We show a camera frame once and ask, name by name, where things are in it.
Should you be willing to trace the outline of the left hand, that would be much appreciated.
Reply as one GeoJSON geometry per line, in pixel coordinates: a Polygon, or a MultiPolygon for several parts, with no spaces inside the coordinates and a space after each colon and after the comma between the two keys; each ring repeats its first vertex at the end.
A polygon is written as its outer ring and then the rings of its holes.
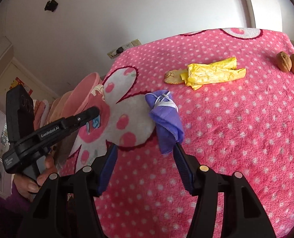
{"type": "Polygon", "coordinates": [[[38,176],[36,182],[21,174],[14,175],[13,183],[15,184],[17,191],[21,196],[32,201],[34,199],[34,194],[38,193],[40,187],[43,185],[48,176],[52,173],[58,172],[54,159],[51,155],[45,157],[44,167],[45,170],[38,176]]]}

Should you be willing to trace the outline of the purple sleeve forearm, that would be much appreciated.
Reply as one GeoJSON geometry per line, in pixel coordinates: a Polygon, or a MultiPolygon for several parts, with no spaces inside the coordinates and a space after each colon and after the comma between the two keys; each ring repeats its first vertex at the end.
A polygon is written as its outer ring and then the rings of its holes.
{"type": "Polygon", "coordinates": [[[30,200],[23,197],[17,190],[17,187],[12,183],[11,195],[6,199],[0,197],[0,214],[20,215],[27,213],[30,207],[30,200]]]}

